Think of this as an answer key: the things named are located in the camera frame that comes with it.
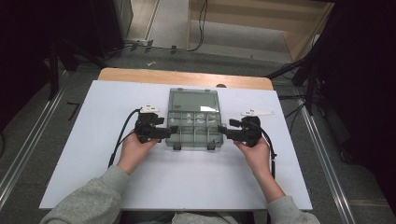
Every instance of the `black device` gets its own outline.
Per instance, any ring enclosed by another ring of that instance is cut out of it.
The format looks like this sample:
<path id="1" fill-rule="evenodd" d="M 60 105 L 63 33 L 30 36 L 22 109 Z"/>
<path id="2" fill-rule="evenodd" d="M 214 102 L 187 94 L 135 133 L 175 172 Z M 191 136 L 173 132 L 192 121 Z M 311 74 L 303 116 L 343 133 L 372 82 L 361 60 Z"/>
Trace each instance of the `black device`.
<path id="1" fill-rule="evenodd" d="M 159 118 L 155 113 L 140 113 L 134 125 L 134 132 L 139 135 L 139 141 L 145 143 L 150 139 L 170 138 L 176 133 L 178 126 L 169 128 L 157 128 L 156 125 L 163 124 L 164 118 Z"/>
<path id="2" fill-rule="evenodd" d="M 274 148 L 270 139 L 270 136 L 261 127 L 261 122 L 259 117 L 256 116 L 246 116 L 241 119 L 241 121 L 236 119 L 230 119 L 230 125 L 234 127 L 242 127 L 241 130 L 231 130 L 218 125 L 219 133 L 223 133 L 227 136 L 227 139 L 233 139 L 238 142 L 245 142 L 248 147 L 254 147 L 257 145 L 259 139 L 264 135 L 267 141 L 270 152 L 271 152 L 271 173 L 275 178 L 275 157 Z"/>
<path id="3" fill-rule="evenodd" d="M 230 119 L 230 125 L 237 128 L 242 127 L 242 129 L 230 130 L 219 125 L 219 133 L 225 134 L 227 139 L 246 142 L 248 147 L 256 146 L 257 141 L 262 137 L 262 128 L 259 117 L 244 117 L 241 121 Z"/>
<path id="4" fill-rule="evenodd" d="M 110 160 L 108 162 L 108 167 L 113 164 L 114 158 L 117 154 L 117 149 L 123 142 L 123 140 L 128 137 L 132 133 L 137 133 L 139 141 L 141 143 L 146 143 L 150 139 L 160 139 L 160 142 L 164 138 L 169 138 L 172 133 L 176 133 L 178 126 L 171 126 L 169 128 L 157 128 L 156 125 L 163 124 L 164 118 L 159 118 L 157 114 L 154 112 L 145 112 L 142 113 L 142 108 L 136 109 L 132 111 L 132 113 L 125 120 L 124 125 L 121 129 L 119 139 L 117 140 L 117 144 L 114 148 L 113 154 L 111 154 Z M 123 132 L 129 122 L 129 119 L 132 117 L 134 113 L 139 113 L 137 117 L 137 121 L 134 124 L 134 131 L 128 133 L 125 137 L 122 138 Z"/>

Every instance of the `gray sleeve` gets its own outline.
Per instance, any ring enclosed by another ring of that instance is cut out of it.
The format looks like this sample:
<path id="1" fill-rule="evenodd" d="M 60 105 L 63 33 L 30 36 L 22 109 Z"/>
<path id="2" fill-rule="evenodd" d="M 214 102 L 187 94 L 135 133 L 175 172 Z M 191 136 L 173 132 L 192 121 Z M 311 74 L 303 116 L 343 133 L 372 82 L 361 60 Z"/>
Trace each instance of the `gray sleeve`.
<path id="1" fill-rule="evenodd" d="M 65 197 L 40 223 L 112 223 L 129 180 L 120 167 L 112 165 L 101 177 Z"/>
<path id="2" fill-rule="evenodd" d="M 291 196 L 284 196 L 269 203 L 268 213 L 273 223 L 319 223 L 314 215 L 300 211 Z"/>

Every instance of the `handheld controller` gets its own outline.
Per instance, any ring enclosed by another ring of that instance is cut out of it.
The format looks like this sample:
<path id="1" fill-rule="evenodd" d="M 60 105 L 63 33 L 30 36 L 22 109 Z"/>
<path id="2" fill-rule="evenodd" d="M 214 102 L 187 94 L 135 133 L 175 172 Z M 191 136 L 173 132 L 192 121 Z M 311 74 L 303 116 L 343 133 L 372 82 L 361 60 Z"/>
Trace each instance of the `handheld controller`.
<path id="1" fill-rule="evenodd" d="M 227 139 L 245 142 L 248 147 L 256 146 L 262 137 L 262 128 L 259 117 L 246 116 L 241 121 L 230 119 L 230 125 L 234 127 L 242 127 L 241 130 L 230 130 L 223 126 L 218 126 L 219 133 L 227 136 Z"/>
<path id="2" fill-rule="evenodd" d="M 152 112 L 139 113 L 137 121 L 134 125 L 134 132 L 137 133 L 139 141 L 146 143 L 150 139 L 170 138 L 172 133 L 176 133 L 178 126 L 169 128 L 157 128 L 156 125 L 163 124 L 164 118 L 159 118 L 157 114 Z"/>

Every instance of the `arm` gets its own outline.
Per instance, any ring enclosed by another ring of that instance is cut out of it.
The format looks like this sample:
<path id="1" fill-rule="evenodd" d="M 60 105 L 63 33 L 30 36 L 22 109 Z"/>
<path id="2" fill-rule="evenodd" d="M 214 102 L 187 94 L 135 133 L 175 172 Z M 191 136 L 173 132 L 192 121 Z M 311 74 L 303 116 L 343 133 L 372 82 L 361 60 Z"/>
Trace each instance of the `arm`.
<path id="1" fill-rule="evenodd" d="M 112 223 L 120 211 L 120 195 L 130 174 L 157 142 L 141 144 L 132 133 L 122 144 L 117 165 L 64 198 L 40 223 Z"/>
<path id="2" fill-rule="evenodd" d="M 270 148 L 263 138 L 254 147 L 247 147 L 241 142 L 234 143 L 245 155 L 247 164 L 259 182 L 274 223 L 319 223 L 313 215 L 301 212 L 272 177 Z"/>

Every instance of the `white table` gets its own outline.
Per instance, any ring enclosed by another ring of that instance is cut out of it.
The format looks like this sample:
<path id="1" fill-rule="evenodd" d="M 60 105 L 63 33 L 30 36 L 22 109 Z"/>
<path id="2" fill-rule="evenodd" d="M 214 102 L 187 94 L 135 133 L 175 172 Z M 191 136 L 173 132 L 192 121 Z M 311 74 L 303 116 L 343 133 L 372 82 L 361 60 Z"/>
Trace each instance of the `white table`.
<path id="1" fill-rule="evenodd" d="M 288 128 L 275 91 L 209 88 L 119 81 L 94 81 L 64 147 L 40 204 L 53 208 L 61 199 L 107 168 L 120 129 L 127 116 L 145 104 L 156 105 L 167 115 L 171 88 L 216 90 L 223 123 L 241 119 L 242 110 L 271 110 L 260 117 L 276 154 L 276 180 L 303 210 L 312 209 Z M 134 127 L 133 116 L 127 130 Z M 124 210 L 221 210 L 246 211 L 266 208 L 261 189 L 243 154 L 225 139 L 215 152 L 183 148 L 179 152 L 165 142 L 155 146 L 132 174 L 122 195 Z"/>

